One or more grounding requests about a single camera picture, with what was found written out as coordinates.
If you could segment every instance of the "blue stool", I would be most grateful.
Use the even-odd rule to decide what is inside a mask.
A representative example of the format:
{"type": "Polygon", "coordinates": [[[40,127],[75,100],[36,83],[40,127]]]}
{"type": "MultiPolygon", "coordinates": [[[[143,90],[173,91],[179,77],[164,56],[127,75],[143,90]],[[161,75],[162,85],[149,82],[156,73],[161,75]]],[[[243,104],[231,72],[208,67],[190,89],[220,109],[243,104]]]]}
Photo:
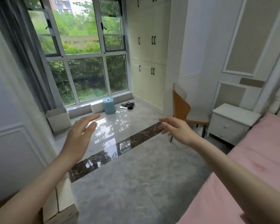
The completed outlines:
{"type": "Polygon", "coordinates": [[[116,113],[113,97],[106,97],[103,99],[106,114],[116,113]]]}

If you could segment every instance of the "curtain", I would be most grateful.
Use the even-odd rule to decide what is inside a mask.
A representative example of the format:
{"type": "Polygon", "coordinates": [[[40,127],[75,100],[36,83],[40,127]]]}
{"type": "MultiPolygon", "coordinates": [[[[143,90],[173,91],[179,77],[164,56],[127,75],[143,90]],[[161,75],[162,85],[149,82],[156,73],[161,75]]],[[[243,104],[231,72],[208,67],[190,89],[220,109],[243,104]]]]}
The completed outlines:
{"type": "Polygon", "coordinates": [[[23,0],[0,0],[0,30],[41,112],[56,108],[45,54],[23,0]]]}

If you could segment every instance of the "glass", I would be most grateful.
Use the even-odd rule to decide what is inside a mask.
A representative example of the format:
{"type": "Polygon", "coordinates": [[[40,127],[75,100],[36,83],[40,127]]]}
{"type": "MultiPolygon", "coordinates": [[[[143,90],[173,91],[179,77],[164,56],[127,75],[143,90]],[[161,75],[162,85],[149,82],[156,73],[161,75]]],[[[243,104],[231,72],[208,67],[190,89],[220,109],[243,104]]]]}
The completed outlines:
{"type": "Polygon", "coordinates": [[[63,61],[50,61],[49,64],[63,105],[74,105],[76,102],[72,93],[70,82],[68,81],[63,61]]]}
{"type": "Polygon", "coordinates": [[[41,47],[43,48],[45,54],[56,53],[56,49],[51,36],[38,36],[38,39],[41,42],[41,47]]]}
{"type": "Polygon", "coordinates": [[[24,0],[28,9],[42,9],[40,0],[24,0]]]}
{"type": "Polygon", "coordinates": [[[104,34],[121,34],[120,18],[102,16],[102,22],[106,28],[104,29],[104,34]]]}
{"type": "Polygon", "coordinates": [[[55,3],[57,7],[52,9],[65,54],[101,52],[92,0],[56,0],[55,3]]]}
{"type": "Polygon", "coordinates": [[[37,34],[50,34],[49,29],[46,29],[46,27],[48,27],[48,23],[43,12],[29,11],[29,15],[37,34]]]}
{"type": "Polygon", "coordinates": [[[111,94],[127,90],[125,55],[106,56],[111,94]]]}
{"type": "Polygon", "coordinates": [[[102,57],[68,60],[79,101],[108,95],[102,57]]]}
{"type": "Polygon", "coordinates": [[[120,3],[117,0],[99,0],[102,16],[121,16],[120,3]]]}
{"type": "Polygon", "coordinates": [[[122,35],[104,35],[106,51],[123,50],[122,35]]]}

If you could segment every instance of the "nightstand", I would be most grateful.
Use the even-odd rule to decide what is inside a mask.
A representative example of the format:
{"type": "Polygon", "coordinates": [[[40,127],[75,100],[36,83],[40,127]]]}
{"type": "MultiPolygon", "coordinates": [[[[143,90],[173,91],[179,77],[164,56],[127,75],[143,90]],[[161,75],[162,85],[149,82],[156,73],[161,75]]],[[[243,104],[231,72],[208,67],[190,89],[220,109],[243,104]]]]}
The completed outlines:
{"type": "Polygon", "coordinates": [[[208,135],[211,133],[232,145],[236,145],[259,118],[259,113],[222,104],[213,110],[208,135]]]}

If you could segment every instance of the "drawer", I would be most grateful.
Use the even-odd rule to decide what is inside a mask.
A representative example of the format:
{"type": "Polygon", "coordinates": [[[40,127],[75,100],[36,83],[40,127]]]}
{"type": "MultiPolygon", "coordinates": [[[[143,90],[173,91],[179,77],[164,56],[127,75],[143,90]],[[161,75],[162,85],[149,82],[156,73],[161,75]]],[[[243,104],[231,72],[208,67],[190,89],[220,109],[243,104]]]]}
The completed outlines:
{"type": "Polygon", "coordinates": [[[237,143],[239,143],[244,136],[244,135],[238,135],[238,136],[231,135],[231,134],[229,134],[227,132],[223,132],[217,128],[212,128],[210,131],[208,131],[208,133],[211,133],[232,145],[237,145],[237,143]]]}
{"type": "Polygon", "coordinates": [[[209,129],[216,128],[222,133],[228,133],[237,137],[243,136],[249,130],[248,126],[237,123],[225,117],[213,114],[209,129]]]}

